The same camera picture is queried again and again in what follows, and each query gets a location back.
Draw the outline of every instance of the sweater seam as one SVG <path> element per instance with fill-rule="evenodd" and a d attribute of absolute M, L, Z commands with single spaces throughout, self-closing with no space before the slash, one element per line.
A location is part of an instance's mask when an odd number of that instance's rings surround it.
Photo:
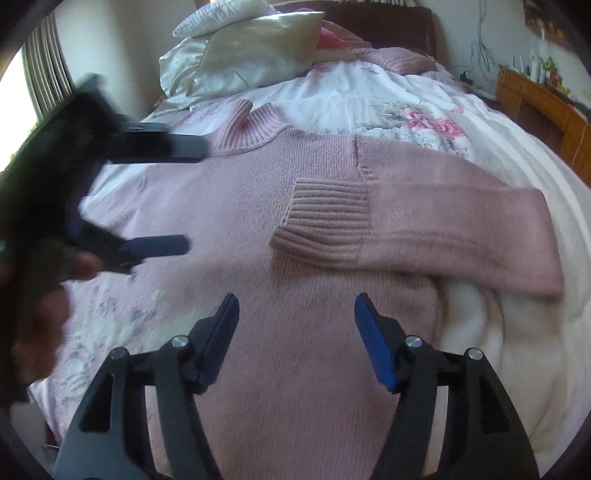
<path fill-rule="evenodd" d="M 361 166 L 361 162 L 359 161 L 359 147 L 357 145 L 357 136 L 353 137 L 353 155 L 355 156 L 355 161 L 357 162 L 357 171 L 359 172 L 359 177 L 361 178 L 362 183 L 365 186 L 365 195 L 367 197 L 367 207 L 368 207 L 368 223 L 369 228 L 366 231 L 365 235 L 362 237 L 361 241 L 359 242 L 359 248 L 357 249 L 357 253 L 355 255 L 355 267 L 359 265 L 359 257 L 361 256 L 361 250 L 363 246 L 367 243 L 369 233 L 373 231 L 372 227 L 374 225 L 373 216 L 372 216 L 372 203 L 370 198 L 369 192 L 369 183 L 368 179 L 365 176 L 365 172 L 363 167 Z"/>
<path fill-rule="evenodd" d="M 291 187 L 290 201 L 287 203 L 285 215 L 283 216 L 283 218 L 281 219 L 281 222 L 279 223 L 280 228 L 282 226 L 287 226 L 289 223 L 290 214 L 291 214 L 291 207 L 294 204 L 294 199 L 295 199 L 295 194 L 296 194 L 296 185 L 297 185 L 297 179 L 295 180 L 295 182 L 293 183 L 293 185 Z"/>

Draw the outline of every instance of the pink flower print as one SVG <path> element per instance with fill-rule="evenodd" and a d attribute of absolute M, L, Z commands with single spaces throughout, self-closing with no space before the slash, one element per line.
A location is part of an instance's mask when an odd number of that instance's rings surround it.
<path fill-rule="evenodd" d="M 410 110 L 406 115 L 409 117 L 405 123 L 406 127 L 416 130 L 433 130 L 450 140 L 465 137 L 463 130 L 449 118 L 434 118 L 417 110 Z"/>
<path fill-rule="evenodd" d="M 410 118 L 410 120 L 406 122 L 407 127 L 415 128 L 416 130 L 435 130 L 435 125 L 431 122 L 432 120 L 435 120 L 434 118 L 424 115 L 418 110 L 410 110 L 406 112 L 406 114 L 407 117 Z"/>
<path fill-rule="evenodd" d="M 465 137 L 464 130 L 462 130 L 457 123 L 450 120 L 449 118 L 439 119 L 438 123 L 435 124 L 435 131 L 442 134 L 444 137 L 453 140 L 458 137 Z"/>

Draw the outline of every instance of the window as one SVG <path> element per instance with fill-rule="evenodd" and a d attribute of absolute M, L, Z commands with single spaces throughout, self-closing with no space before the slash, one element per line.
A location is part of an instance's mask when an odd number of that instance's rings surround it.
<path fill-rule="evenodd" d="M 0 79 L 0 171 L 4 170 L 37 124 L 31 101 L 22 51 L 12 59 Z"/>

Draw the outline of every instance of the metal screw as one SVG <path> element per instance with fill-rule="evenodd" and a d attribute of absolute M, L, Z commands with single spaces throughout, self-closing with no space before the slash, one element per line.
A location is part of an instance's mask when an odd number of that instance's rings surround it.
<path fill-rule="evenodd" d="M 113 348 L 111 350 L 111 354 L 109 356 L 110 356 L 111 360 L 119 360 L 119 358 L 123 358 L 126 353 L 127 353 L 127 350 L 125 348 L 123 348 L 122 346 L 119 346 L 117 348 Z"/>
<path fill-rule="evenodd" d="M 468 350 L 468 356 L 472 358 L 472 360 L 482 360 L 484 353 L 482 353 L 482 350 L 479 350 L 478 348 L 470 348 Z"/>
<path fill-rule="evenodd" d="M 189 342 L 189 337 L 185 335 L 178 335 L 173 338 L 172 344 L 175 348 L 182 348 L 186 346 Z"/>
<path fill-rule="evenodd" d="M 407 336 L 406 344 L 410 348 L 419 348 L 423 344 L 423 341 L 417 336 L 409 335 Z"/>

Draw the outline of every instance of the ribbed cuff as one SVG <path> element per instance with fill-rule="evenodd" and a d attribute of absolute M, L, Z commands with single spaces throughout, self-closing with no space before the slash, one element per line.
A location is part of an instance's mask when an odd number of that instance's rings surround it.
<path fill-rule="evenodd" d="M 365 183 L 298 179 L 269 244 L 318 267 L 352 268 L 370 227 Z"/>

